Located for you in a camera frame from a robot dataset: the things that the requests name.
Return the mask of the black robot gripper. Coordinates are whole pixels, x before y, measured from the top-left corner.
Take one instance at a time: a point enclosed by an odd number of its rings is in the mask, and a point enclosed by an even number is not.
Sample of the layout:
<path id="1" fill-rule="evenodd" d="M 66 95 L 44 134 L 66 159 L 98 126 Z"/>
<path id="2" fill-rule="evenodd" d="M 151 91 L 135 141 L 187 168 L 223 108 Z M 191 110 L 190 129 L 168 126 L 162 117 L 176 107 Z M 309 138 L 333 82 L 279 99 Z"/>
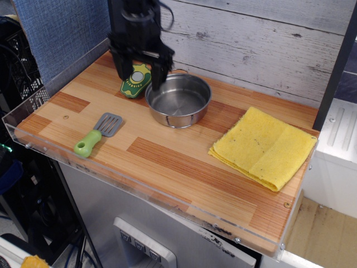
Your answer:
<path id="1" fill-rule="evenodd" d="M 159 90 L 172 68 L 174 51 L 161 40 L 160 8 L 123 8 L 123 37 L 108 33 L 110 49 L 117 73 L 122 80 L 133 73 L 132 61 L 151 66 L 152 89 Z"/>

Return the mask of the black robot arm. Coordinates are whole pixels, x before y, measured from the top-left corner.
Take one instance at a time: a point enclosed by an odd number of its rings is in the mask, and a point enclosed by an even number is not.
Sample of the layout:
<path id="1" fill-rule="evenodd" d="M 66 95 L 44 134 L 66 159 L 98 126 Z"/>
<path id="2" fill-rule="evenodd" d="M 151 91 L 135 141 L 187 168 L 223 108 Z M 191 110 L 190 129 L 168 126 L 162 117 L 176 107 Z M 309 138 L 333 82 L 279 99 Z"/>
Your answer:
<path id="1" fill-rule="evenodd" d="M 159 90 L 172 70 L 174 51 L 161 40 L 160 1 L 109 1 L 110 51 L 117 73 L 126 80 L 134 60 L 151 66 L 152 89 Z"/>

